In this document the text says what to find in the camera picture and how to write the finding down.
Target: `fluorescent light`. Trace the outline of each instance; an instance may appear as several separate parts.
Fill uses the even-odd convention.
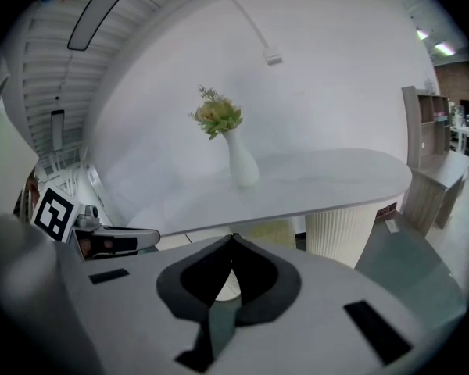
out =
[[[52,147],[54,152],[57,152],[63,148],[64,110],[52,111],[50,121],[52,125]]]
[[[417,34],[419,35],[419,39],[421,39],[422,41],[423,41],[427,36],[429,36],[429,35],[426,34],[423,30],[418,30],[418,31],[417,31]]]
[[[440,43],[439,45],[436,45],[435,47],[441,53],[443,53],[444,55],[454,55],[455,54],[455,51],[453,49],[451,49],[450,47],[448,47],[447,45],[445,45],[444,43]]]

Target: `white table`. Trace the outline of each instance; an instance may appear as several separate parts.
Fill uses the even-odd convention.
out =
[[[469,128],[468,127],[450,127],[450,130],[457,132],[459,135],[459,145],[457,147],[457,152],[464,153],[466,146],[466,138],[469,138]]]
[[[162,235],[306,215],[307,250],[356,265],[374,223],[376,202],[410,186],[410,169],[383,152],[341,148],[257,161],[260,179],[248,188],[225,170],[153,202],[129,227]]]

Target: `flower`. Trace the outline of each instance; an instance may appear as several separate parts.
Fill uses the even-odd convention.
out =
[[[219,133],[235,129],[242,123],[242,111],[236,107],[229,98],[219,95],[215,89],[205,89],[199,86],[203,104],[195,113],[189,114],[202,130],[210,135],[210,140]]]

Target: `white vase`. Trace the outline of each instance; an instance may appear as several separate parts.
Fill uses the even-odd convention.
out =
[[[259,167],[243,144],[236,129],[223,132],[229,147],[229,169],[234,183],[240,188],[252,186],[259,180]]]

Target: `floor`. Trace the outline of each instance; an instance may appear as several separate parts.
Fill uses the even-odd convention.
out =
[[[448,266],[469,304],[469,175],[445,229],[431,228],[426,239]]]

